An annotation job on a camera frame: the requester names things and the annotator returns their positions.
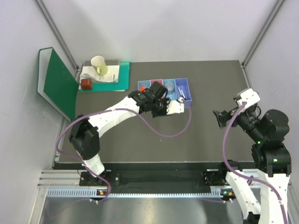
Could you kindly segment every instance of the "paper document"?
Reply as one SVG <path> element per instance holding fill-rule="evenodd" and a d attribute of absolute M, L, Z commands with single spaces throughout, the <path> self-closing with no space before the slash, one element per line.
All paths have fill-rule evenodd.
<path fill-rule="evenodd" d="M 80 74 L 80 83 L 82 79 L 91 78 L 93 83 L 117 83 L 119 77 L 119 65 L 110 65 L 107 74 L 100 76 L 92 66 L 83 66 Z"/>

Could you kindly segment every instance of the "dark gray work surface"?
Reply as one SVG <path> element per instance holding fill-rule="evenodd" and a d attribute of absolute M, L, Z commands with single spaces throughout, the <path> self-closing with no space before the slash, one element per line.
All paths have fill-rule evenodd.
<path fill-rule="evenodd" d="M 236 107 L 233 97 L 246 89 L 246 82 L 238 61 L 206 62 L 147 62 L 131 63 L 130 89 L 124 92 L 78 92 L 76 114 L 105 110 L 137 90 L 137 81 L 149 79 L 187 78 L 192 97 L 192 120 L 189 128 L 176 138 L 154 134 L 137 117 L 125 120 L 110 129 L 100 139 L 103 162 L 151 161 L 222 161 L 220 130 L 212 110 Z M 143 117 L 159 132 L 175 134 L 187 123 L 189 112 L 153 119 Z M 251 161 L 253 141 L 240 127 L 233 128 L 227 140 L 228 158 Z M 68 140 L 64 152 L 76 154 Z M 74 161 L 61 156 L 60 162 Z"/>

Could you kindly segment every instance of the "red object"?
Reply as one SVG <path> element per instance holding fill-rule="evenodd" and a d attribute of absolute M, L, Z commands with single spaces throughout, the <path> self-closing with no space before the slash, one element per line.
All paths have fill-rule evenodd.
<path fill-rule="evenodd" d="M 153 85 L 154 82 L 159 82 L 159 83 L 161 83 L 163 85 L 163 79 L 152 79 L 150 81 L 150 85 Z"/>
<path fill-rule="evenodd" d="M 81 87 L 83 90 L 92 90 L 93 89 L 93 81 L 91 78 L 85 78 L 81 80 Z"/>

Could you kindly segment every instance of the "gray table surface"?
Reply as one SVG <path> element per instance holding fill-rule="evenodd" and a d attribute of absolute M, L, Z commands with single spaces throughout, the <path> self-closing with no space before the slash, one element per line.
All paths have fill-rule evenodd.
<path fill-rule="evenodd" d="M 243 223 L 238 202 L 223 204 L 197 198 L 110 198 L 98 205 L 89 201 L 73 204 L 77 200 L 48 197 L 40 224 Z M 217 198 L 210 200 L 220 202 Z"/>
<path fill-rule="evenodd" d="M 76 114 L 88 114 L 118 103 L 137 90 L 137 82 L 149 79 L 187 78 L 192 97 L 192 120 L 189 128 L 176 138 L 154 134 L 137 117 L 123 121 L 100 139 L 103 162 L 222 161 L 220 130 L 212 110 L 230 110 L 236 106 L 233 97 L 246 82 L 238 61 L 146 62 L 131 63 L 129 90 L 124 92 L 78 92 Z M 153 119 L 143 117 L 159 132 L 174 134 L 187 123 L 189 112 Z M 240 127 L 233 128 L 227 140 L 228 158 L 252 161 L 253 141 Z M 76 154 L 65 139 L 62 150 Z M 73 162 L 60 157 L 60 162 Z"/>

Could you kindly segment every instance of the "green binder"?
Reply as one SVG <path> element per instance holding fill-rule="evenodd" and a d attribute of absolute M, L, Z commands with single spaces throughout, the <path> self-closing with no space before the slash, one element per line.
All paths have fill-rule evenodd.
<path fill-rule="evenodd" d="M 66 119 L 74 120 L 79 84 L 53 48 L 40 49 L 38 55 L 38 93 Z"/>

